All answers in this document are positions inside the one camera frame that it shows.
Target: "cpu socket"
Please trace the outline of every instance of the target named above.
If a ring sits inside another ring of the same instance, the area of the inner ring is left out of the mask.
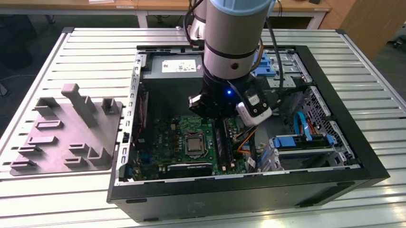
[[[205,154],[205,136],[204,133],[185,134],[185,154],[192,158],[200,158]]]

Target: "motherboard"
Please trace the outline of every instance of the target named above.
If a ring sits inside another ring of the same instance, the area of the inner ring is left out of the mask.
[[[246,173],[244,157],[234,157],[233,169],[218,167],[213,124],[198,116],[181,116],[154,120],[153,147],[141,151],[141,170],[146,180],[168,178],[166,169],[190,170],[194,164],[210,166],[210,175]],[[240,128],[234,119],[228,120],[230,143]]]

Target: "green circuit board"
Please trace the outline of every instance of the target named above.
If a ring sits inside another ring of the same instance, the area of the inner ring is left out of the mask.
[[[228,127],[232,135],[240,133],[234,119],[228,120]],[[186,153],[186,137],[190,133],[204,137],[205,154],[198,158],[190,157]],[[158,166],[177,163],[212,163],[214,165],[213,175],[246,173],[244,158],[236,160],[234,169],[224,171],[218,168],[214,140],[213,125],[210,122],[202,121],[198,116],[156,119],[152,163],[142,166],[145,179],[160,179]]]

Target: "3d printed holder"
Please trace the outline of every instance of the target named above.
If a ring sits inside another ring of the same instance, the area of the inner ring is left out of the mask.
[[[62,94],[71,104],[54,97],[38,101],[41,115],[11,163],[14,176],[111,168],[124,104],[114,98],[94,103],[78,84],[65,84]]]

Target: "slotted aluminum profile table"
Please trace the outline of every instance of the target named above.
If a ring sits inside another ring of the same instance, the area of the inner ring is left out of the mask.
[[[276,34],[280,45],[309,46],[392,177],[321,207],[169,220],[158,226],[405,226],[405,101],[345,34],[335,30],[277,30]],[[272,44],[266,30],[264,42]],[[61,35],[0,139],[0,227],[140,225],[106,202],[111,171],[14,177],[10,162],[38,116],[33,111],[37,100],[54,96],[69,102],[61,94],[65,83],[78,83],[82,95],[91,96],[94,102],[111,96],[129,103],[137,47],[148,44],[185,45],[185,33],[174,28],[77,28]]]

